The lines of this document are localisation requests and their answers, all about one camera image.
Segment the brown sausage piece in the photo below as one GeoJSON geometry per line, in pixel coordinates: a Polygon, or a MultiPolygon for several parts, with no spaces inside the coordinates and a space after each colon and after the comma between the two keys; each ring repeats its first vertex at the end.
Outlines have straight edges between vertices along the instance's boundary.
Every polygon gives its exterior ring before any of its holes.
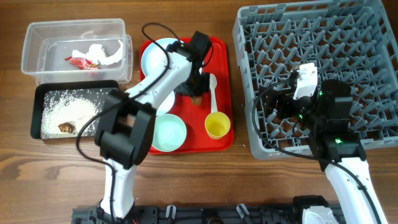
{"type": "Polygon", "coordinates": [[[201,96],[194,96],[194,97],[192,98],[192,103],[193,103],[194,105],[196,105],[196,106],[201,105],[201,103],[202,103],[202,97],[201,97],[201,96]]]}

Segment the light blue rice bowl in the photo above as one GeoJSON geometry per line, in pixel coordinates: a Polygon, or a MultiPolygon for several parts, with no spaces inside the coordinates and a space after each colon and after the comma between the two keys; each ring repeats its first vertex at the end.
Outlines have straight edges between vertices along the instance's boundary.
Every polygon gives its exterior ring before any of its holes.
{"type": "Polygon", "coordinates": [[[174,106],[174,103],[175,103],[175,92],[172,91],[157,109],[156,116],[168,113],[174,106]]]}

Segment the yellow plastic cup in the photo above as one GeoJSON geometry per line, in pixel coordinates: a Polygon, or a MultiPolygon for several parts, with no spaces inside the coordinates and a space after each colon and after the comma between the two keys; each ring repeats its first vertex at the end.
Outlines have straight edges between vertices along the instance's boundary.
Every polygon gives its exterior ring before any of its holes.
{"type": "Polygon", "coordinates": [[[205,129],[212,139],[221,139],[229,132],[231,121],[229,117],[219,111],[210,113],[205,119],[205,129]]]}

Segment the light blue oval plate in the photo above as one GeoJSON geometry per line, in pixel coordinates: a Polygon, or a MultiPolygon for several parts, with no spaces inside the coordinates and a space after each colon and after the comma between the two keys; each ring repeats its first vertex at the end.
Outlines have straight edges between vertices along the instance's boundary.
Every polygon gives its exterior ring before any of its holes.
{"type": "MultiPolygon", "coordinates": [[[[175,38],[163,38],[158,39],[156,42],[163,47],[165,50],[167,46],[178,41],[175,38]]],[[[159,75],[164,71],[164,66],[167,64],[167,59],[164,52],[153,42],[144,50],[141,57],[141,70],[144,78],[148,75],[159,75]]],[[[177,63],[171,61],[171,68],[177,70],[180,66],[177,63]]]]}

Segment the pale green bowl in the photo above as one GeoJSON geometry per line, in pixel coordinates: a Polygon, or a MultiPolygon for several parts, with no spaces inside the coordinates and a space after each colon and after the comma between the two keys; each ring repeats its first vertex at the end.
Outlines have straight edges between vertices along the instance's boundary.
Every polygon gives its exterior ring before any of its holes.
{"type": "Polygon", "coordinates": [[[185,142],[187,127],[174,114],[163,114],[155,119],[152,147],[160,152],[176,151],[185,142]]]}

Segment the white napkin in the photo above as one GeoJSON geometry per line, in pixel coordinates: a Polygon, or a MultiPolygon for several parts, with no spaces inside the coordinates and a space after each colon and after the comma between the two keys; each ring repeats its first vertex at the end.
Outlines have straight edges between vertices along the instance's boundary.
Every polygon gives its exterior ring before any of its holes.
{"type": "Polygon", "coordinates": [[[72,51],[72,57],[80,57],[88,59],[90,62],[95,65],[111,65],[119,62],[123,57],[123,47],[124,44],[122,41],[118,41],[120,47],[118,50],[111,56],[107,56],[105,49],[102,44],[92,44],[87,53],[82,53],[78,50],[72,51]]]}

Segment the red snack wrapper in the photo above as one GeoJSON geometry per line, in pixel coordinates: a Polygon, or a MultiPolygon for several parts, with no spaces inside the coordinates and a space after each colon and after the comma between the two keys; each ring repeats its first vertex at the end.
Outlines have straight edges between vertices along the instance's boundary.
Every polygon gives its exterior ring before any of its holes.
{"type": "Polygon", "coordinates": [[[80,70],[98,70],[98,66],[94,64],[92,61],[83,57],[67,57],[65,61],[70,64],[76,66],[80,70]]]}

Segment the white rice pile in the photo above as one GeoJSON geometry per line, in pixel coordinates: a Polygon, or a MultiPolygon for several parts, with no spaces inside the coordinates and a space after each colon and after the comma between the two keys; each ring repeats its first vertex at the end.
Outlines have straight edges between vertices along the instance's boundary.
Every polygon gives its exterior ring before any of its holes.
{"type": "Polygon", "coordinates": [[[56,90],[45,94],[41,139],[74,138],[84,124],[102,111],[106,95],[112,88],[56,90]],[[71,123],[73,133],[62,133],[58,125],[71,123]]]}

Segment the dark food lump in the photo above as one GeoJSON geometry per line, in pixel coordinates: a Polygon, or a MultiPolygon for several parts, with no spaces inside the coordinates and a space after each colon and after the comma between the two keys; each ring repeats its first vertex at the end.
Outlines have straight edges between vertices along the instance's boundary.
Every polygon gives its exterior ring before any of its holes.
{"type": "Polygon", "coordinates": [[[75,130],[74,125],[72,125],[71,123],[62,123],[58,125],[59,130],[62,133],[73,133],[75,130]]]}

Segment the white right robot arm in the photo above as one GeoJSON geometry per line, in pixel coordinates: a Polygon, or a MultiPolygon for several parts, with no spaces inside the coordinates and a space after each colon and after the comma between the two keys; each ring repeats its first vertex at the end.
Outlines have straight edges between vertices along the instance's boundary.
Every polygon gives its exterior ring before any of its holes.
{"type": "Polygon", "coordinates": [[[310,129],[311,160],[320,164],[340,203],[347,223],[386,223],[375,193],[365,150],[356,133],[348,129],[353,104],[351,87],[326,80],[318,91],[295,96],[298,88],[277,91],[263,88],[261,98],[281,118],[296,116],[310,129]]]}

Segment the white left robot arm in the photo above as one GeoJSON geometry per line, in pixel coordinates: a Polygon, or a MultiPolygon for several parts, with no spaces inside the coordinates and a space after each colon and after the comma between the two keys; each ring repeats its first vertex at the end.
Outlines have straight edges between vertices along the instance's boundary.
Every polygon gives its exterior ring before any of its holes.
{"type": "Polygon", "coordinates": [[[128,91],[108,93],[95,133],[106,164],[104,197],[96,209],[102,222],[133,221],[135,171],[152,146],[156,111],[175,90],[190,97],[208,92],[209,74],[201,69],[211,48],[210,37],[196,31],[189,42],[175,41],[162,49],[160,74],[146,76],[128,91]]]}

